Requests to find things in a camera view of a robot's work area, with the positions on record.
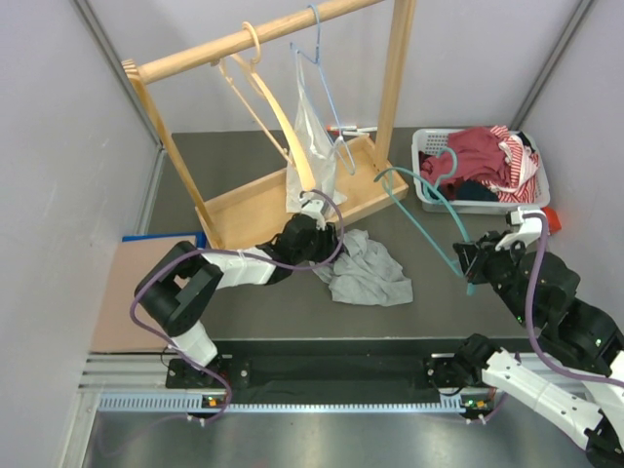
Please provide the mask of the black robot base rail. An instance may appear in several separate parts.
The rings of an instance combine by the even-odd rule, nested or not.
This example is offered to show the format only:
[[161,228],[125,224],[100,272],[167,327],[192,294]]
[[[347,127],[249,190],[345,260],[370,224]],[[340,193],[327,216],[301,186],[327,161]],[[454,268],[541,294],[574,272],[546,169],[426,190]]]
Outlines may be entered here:
[[459,339],[342,338],[220,340],[208,373],[181,359],[166,386],[219,388],[243,403],[411,403],[476,385]]

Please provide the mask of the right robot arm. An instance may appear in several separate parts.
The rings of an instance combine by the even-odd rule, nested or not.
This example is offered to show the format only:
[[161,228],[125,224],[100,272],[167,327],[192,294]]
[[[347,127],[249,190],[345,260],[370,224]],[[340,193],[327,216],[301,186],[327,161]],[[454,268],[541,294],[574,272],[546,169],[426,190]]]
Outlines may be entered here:
[[490,231],[476,242],[456,243],[464,277],[489,285],[526,329],[530,347],[551,371],[581,382],[581,400],[521,364],[492,339],[474,333],[451,367],[469,386],[503,391],[562,430],[594,467],[623,464],[623,333],[602,309],[577,298],[579,276],[540,244],[503,245]]

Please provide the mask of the grey tank top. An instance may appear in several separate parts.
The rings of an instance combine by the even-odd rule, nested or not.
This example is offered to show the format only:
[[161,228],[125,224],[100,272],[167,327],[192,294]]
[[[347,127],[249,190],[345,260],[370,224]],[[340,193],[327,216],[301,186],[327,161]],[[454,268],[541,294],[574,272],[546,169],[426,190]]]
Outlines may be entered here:
[[335,302],[390,307],[413,302],[412,281],[366,230],[345,233],[343,251],[330,265],[313,270]]

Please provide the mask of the teal plastic hanger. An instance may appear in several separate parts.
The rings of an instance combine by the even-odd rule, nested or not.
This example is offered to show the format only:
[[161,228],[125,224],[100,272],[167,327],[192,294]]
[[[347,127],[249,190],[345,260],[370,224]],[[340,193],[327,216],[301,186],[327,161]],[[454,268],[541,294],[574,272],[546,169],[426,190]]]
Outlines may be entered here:
[[460,215],[457,213],[451,202],[444,197],[436,186],[429,183],[415,171],[412,163],[412,151],[409,148],[399,146],[396,148],[390,148],[389,160],[387,163],[389,166],[381,170],[373,181],[381,184],[385,194],[389,196],[390,200],[408,218],[410,223],[419,230],[423,238],[450,268],[453,275],[458,278],[463,278],[464,274],[462,273],[457,256],[449,256],[447,251],[436,241],[436,238],[433,237],[427,231],[425,226],[419,221],[419,218],[414,216],[413,213],[401,202],[398,195],[394,194],[394,176],[405,175],[413,182],[414,188],[421,188],[423,194],[426,194],[426,192],[431,189],[437,198],[433,198],[432,200],[426,199],[425,201],[420,200],[419,204],[421,205],[422,210],[429,215],[448,215],[453,220],[458,232],[460,233],[461,241],[470,242],[470,234]]

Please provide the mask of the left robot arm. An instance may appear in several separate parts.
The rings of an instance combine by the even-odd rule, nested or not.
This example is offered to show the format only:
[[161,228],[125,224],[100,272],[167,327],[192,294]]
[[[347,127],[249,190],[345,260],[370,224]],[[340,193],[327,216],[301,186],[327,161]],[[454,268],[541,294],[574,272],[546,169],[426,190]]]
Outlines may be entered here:
[[201,317],[214,294],[244,285],[269,286],[295,271],[330,265],[343,251],[344,226],[295,214],[284,230],[253,248],[227,251],[174,245],[135,289],[131,319],[165,339],[200,386],[220,378],[217,349]]

